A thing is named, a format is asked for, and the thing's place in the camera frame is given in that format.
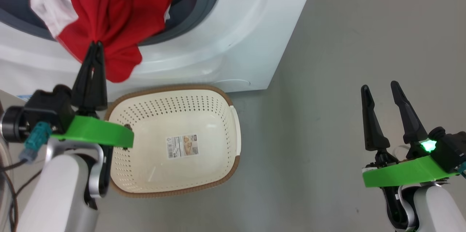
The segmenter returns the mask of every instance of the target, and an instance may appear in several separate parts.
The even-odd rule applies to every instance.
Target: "blue connector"
[[[458,173],[461,174],[464,178],[466,178],[465,170],[466,170],[466,162],[463,162],[458,167]]]
[[[43,144],[46,144],[50,135],[52,134],[52,129],[45,122],[39,122],[36,124],[34,129],[31,131],[28,139],[24,142],[24,149],[19,155],[19,159],[27,160],[28,164],[34,162],[37,157],[37,153],[40,150],[40,147]]]

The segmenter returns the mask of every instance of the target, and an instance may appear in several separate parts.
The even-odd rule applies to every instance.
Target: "cable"
[[[13,199],[12,204],[13,204],[13,211],[15,214],[15,218],[12,219],[12,216],[10,214],[10,229],[12,232],[16,232],[16,228],[18,227],[18,200],[16,200],[16,197],[15,197],[15,188],[13,187],[13,182],[11,182],[11,179],[8,176],[8,174],[5,171],[2,171],[1,174],[5,178],[5,181],[8,184],[8,187],[11,192],[11,197]]]
[[[42,170],[40,170],[39,172],[34,174],[28,181],[26,181],[26,183],[24,183],[22,186],[20,186],[20,188],[18,189],[18,191],[16,192],[15,195],[18,197],[18,195],[21,193],[21,191],[23,191],[23,189],[25,187],[27,187],[31,182],[33,182],[33,180],[36,179],[41,173],[42,173]]]
[[[42,173],[42,170],[40,170],[39,172],[37,172],[36,174],[34,174],[28,181],[26,181],[26,183],[24,183],[22,186],[20,186],[20,188],[18,189],[18,191],[13,195],[13,201],[11,202],[11,205],[10,205],[10,211],[9,211],[9,217],[10,217],[10,224],[15,224],[17,223],[19,220],[17,219],[18,217],[18,212],[17,210],[15,210],[15,204],[18,204],[18,195],[21,193],[21,191],[23,191],[23,189],[25,187],[27,187],[31,182],[33,182],[34,179],[36,179],[40,174]]]
[[[397,146],[397,147],[395,147],[395,148],[393,149],[393,152],[392,152],[391,154],[392,154],[394,157],[396,157],[396,159],[398,159],[398,160],[400,161],[401,158],[398,158],[398,156],[396,156],[396,151],[397,151],[399,148],[404,148],[404,149],[406,149],[406,150],[409,151],[410,147],[407,146],[407,145],[399,145],[399,146]]]
[[[19,161],[17,163],[14,163],[14,164],[12,164],[10,166],[1,167],[0,171],[5,172],[5,171],[8,171],[8,170],[12,170],[13,168],[17,168],[17,167],[20,167],[20,166],[24,165],[26,162],[27,162],[27,160],[23,159],[23,160],[21,160],[21,161]]]

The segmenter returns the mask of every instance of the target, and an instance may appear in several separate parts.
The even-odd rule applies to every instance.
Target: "basket handle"
[[[230,106],[232,110],[233,118],[234,118],[234,125],[236,128],[236,155],[239,156],[241,154],[241,128],[240,128],[240,119],[238,118],[238,113],[234,106]]]

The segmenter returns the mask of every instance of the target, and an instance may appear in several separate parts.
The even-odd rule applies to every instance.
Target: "green led light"
[[[422,147],[424,148],[425,151],[427,152],[432,152],[435,149],[435,144],[437,141],[433,140],[427,140],[421,143]]]

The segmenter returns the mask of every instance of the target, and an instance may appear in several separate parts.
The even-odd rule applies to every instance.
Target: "black cable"
[[[23,191],[25,187],[27,187],[31,182],[33,182],[33,180],[36,179],[41,173],[42,173],[42,170],[34,174],[28,181],[26,181],[26,183],[20,186],[18,191],[13,195],[13,201],[11,202],[10,211],[9,211],[10,224],[14,224],[15,222],[18,222],[18,220],[15,220],[18,217],[17,212],[15,211],[15,202],[16,204],[18,204],[18,195],[21,193],[21,191]]]
[[[18,200],[16,200],[15,188],[13,187],[13,182],[11,182],[11,179],[8,176],[8,174],[5,171],[2,171],[1,174],[5,178],[5,181],[7,182],[7,185],[11,192],[13,212],[15,214],[15,218],[12,220],[10,215],[10,229],[12,232],[16,232],[16,228],[18,227]]]
[[[21,161],[19,161],[17,163],[14,163],[14,164],[12,164],[10,166],[5,166],[5,167],[0,168],[0,171],[5,172],[5,171],[8,171],[8,170],[12,170],[13,168],[17,168],[17,167],[20,167],[20,166],[24,165],[27,161],[28,160],[23,159],[23,160],[21,160]]]
[[[16,192],[15,195],[18,197],[18,195],[21,193],[21,191],[23,191],[23,189],[25,187],[27,187],[31,182],[33,182],[33,180],[36,179],[41,173],[42,173],[42,170],[40,170],[39,172],[34,174],[28,181],[26,181],[26,183],[24,183],[22,186],[20,186],[20,188],[18,189],[18,191]]]

